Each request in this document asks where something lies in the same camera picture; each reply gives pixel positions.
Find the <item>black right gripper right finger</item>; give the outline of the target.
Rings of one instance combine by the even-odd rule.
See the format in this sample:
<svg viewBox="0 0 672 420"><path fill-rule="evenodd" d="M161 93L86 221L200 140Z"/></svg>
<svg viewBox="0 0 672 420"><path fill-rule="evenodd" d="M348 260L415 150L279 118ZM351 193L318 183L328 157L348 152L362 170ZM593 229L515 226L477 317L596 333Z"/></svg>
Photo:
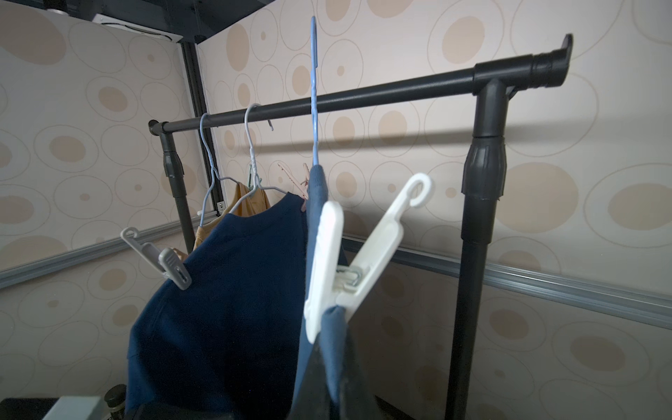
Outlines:
<svg viewBox="0 0 672 420"><path fill-rule="evenodd" d="M335 327L335 411L337 419L382 419L348 327Z"/></svg>

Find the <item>light blue t-shirt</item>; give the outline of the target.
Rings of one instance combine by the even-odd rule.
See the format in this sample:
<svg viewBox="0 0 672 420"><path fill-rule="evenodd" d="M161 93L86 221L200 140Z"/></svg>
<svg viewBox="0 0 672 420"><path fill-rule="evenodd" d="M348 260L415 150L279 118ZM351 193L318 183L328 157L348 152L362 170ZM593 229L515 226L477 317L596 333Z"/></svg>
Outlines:
<svg viewBox="0 0 672 420"><path fill-rule="evenodd" d="M327 385L335 408L335 327L340 320L346 323L345 311L335 303L334 291L344 218L341 206L328 200L327 178L319 164L311 168L308 194L306 301L292 405L299 393L313 346L320 343L327 368Z"/></svg>

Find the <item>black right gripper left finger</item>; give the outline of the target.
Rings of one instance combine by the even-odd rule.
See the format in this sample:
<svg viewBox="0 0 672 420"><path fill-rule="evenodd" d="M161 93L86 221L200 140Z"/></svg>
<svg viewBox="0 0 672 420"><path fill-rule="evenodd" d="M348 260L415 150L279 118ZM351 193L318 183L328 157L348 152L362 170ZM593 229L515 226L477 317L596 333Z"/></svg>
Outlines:
<svg viewBox="0 0 672 420"><path fill-rule="evenodd" d="M299 393L288 419L329 420L336 418L336 409L327 385L327 368L319 343L313 346Z"/></svg>

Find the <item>light blue plastic hanger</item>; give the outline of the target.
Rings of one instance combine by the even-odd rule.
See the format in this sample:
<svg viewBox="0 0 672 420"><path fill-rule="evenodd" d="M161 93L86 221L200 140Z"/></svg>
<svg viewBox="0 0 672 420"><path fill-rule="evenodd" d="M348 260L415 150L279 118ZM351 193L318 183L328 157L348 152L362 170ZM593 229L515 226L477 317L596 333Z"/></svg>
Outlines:
<svg viewBox="0 0 672 420"><path fill-rule="evenodd" d="M317 19L315 16L311 17L310 24L310 43L311 43L311 131L313 132L313 165L317 166L319 160L319 141L320 141L320 125L318 112L318 92L317 92L317 68L319 65L318 59L318 35L317 35Z"/></svg>

